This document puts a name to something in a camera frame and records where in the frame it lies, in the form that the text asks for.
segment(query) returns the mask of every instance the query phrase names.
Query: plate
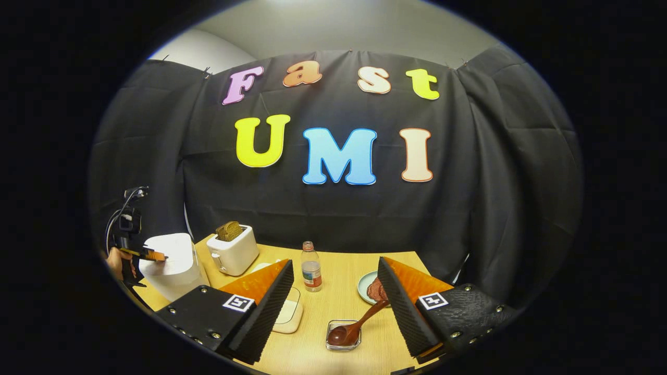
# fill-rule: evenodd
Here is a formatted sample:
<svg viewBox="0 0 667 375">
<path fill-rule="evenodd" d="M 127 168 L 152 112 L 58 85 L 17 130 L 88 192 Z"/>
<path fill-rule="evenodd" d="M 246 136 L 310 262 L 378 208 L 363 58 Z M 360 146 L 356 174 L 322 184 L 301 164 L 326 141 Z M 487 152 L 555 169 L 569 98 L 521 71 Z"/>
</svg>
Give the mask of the plate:
<svg viewBox="0 0 667 375">
<path fill-rule="evenodd" d="M 368 286 L 373 283 L 373 280 L 378 276 L 378 271 L 373 271 L 370 272 L 366 275 L 363 275 L 362 278 L 359 279 L 359 283 L 357 284 L 357 292 L 359 292 L 359 295 L 364 299 L 364 301 L 368 302 L 371 305 L 376 304 L 376 301 L 373 300 L 373 298 L 370 298 L 368 295 L 366 295 L 366 290 L 368 289 Z"/>
</svg>

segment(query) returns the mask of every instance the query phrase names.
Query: spoon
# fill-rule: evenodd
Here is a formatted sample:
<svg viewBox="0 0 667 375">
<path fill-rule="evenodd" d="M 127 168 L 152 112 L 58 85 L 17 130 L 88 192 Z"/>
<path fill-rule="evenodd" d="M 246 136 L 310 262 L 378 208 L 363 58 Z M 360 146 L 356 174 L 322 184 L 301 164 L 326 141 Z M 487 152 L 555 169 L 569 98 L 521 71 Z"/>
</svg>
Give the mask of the spoon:
<svg viewBox="0 0 667 375">
<path fill-rule="evenodd" d="M 359 330 L 362 328 L 362 324 L 368 320 L 371 316 L 375 315 L 378 311 L 382 310 L 389 304 L 389 300 L 380 300 L 364 314 L 364 316 L 354 324 L 348 324 L 347 326 L 338 326 L 329 332 L 327 340 L 329 345 L 334 346 L 352 346 L 357 339 L 359 338 Z"/>
</svg>

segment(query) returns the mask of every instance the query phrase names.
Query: yellow letter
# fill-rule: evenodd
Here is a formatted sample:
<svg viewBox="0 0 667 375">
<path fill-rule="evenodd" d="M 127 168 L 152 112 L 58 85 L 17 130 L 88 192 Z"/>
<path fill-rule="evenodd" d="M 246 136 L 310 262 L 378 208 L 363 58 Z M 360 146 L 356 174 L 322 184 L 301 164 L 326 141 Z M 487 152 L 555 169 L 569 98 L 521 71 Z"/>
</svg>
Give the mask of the yellow letter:
<svg viewBox="0 0 667 375">
<path fill-rule="evenodd" d="M 359 78 L 359 88 L 367 93 L 388 93 L 392 89 L 391 83 L 385 79 L 389 78 L 389 73 L 382 68 L 361 67 Z"/>
<path fill-rule="evenodd" d="M 434 76 L 428 75 L 428 72 L 425 69 L 409 70 L 406 72 L 406 75 L 412 77 L 412 89 L 420 97 L 430 100 L 436 100 L 440 97 L 440 94 L 437 91 L 431 91 L 429 83 L 435 83 L 438 82 L 438 80 Z"/>
<path fill-rule="evenodd" d="M 271 125 L 271 139 L 269 149 L 265 153 L 255 152 L 255 128 L 259 119 L 248 117 L 240 119 L 234 127 L 238 130 L 236 136 L 236 156 L 243 165 L 248 167 L 268 167 L 280 159 L 283 154 L 285 124 L 289 122 L 288 115 L 273 115 L 266 119 Z"/>
<path fill-rule="evenodd" d="M 287 69 L 288 75 L 283 78 L 283 85 L 292 87 L 302 83 L 315 83 L 322 78 L 319 74 L 319 63 L 317 61 L 302 61 Z"/>
<path fill-rule="evenodd" d="M 426 140 L 431 138 L 431 132 L 426 129 L 409 128 L 398 132 L 406 141 L 406 170 L 401 177 L 410 182 L 427 182 L 433 178 L 433 172 L 428 170 L 428 155 L 426 154 Z"/>
</svg>

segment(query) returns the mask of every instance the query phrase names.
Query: black curtain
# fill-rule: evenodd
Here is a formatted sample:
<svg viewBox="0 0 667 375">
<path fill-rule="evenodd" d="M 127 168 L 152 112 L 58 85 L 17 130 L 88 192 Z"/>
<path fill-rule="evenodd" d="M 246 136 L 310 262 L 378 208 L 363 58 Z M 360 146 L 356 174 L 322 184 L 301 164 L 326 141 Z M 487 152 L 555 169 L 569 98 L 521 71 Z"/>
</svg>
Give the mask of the black curtain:
<svg viewBox="0 0 667 375">
<path fill-rule="evenodd" d="M 306 60 L 319 63 L 322 79 L 284 86 L 286 69 Z M 264 72 L 244 99 L 222 105 L 230 75 L 257 66 Z M 392 90 L 360 90 L 363 66 L 385 69 Z M 431 85 L 437 100 L 415 94 L 406 76 L 413 69 L 437 78 Z M 266 118 L 276 114 L 291 117 L 280 159 L 269 167 L 243 165 L 235 151 L 235 122 L 260 118 L 254 148 L 261 153 L 269 147 Z M 354 129 L 376 131 L 376 182 L 350 185 L 327 176 L 322 185 L 304 184 L 309 144 L 303 131 L 313 127 L 329 129 L 338 147 Z M 431 133 L 431 181 L 401 178 L 406 145 L 398 132 L 409 127 Z M 519 308 L 564 259 L 578 225 L 583 184 L 576 134 L 564 108 L 504 45 L 458 69 L 367 51 L 282 55 L 210 77 L 148 61 L 107 110 L 90 176 L 99 233 L 122 204 L 123 190 L 150 185 L 151 195 L 140 203 L 143 238 L 185 232 L 185 204 L 195 242 L 237 220 L 252 226 L 263 244 L 298 248 L 311 240 L 317 250 L 332 252 L 415 250 L 431 274 L 448 282 L 469 254 L 458 282 L 477 284 Z"/>
</svg>

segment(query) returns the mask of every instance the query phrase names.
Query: white cylinder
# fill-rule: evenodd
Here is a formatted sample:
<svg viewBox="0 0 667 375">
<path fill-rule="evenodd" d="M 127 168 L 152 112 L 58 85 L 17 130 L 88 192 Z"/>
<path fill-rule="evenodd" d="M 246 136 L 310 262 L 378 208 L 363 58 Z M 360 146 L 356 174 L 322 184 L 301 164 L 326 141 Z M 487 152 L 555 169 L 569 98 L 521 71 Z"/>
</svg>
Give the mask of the white cylinder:
<svg viewBox="0 0 667 375">
<path fill-rule="evenodd" d="M 195 245 L 187 233 L 151 237 L 146 248 L 164 253 L 164 262 L 139 260 L 139 271 L 164 298 L 174 302 L 200 285 L 208 285 L 201 274 Z"/>
</svg>

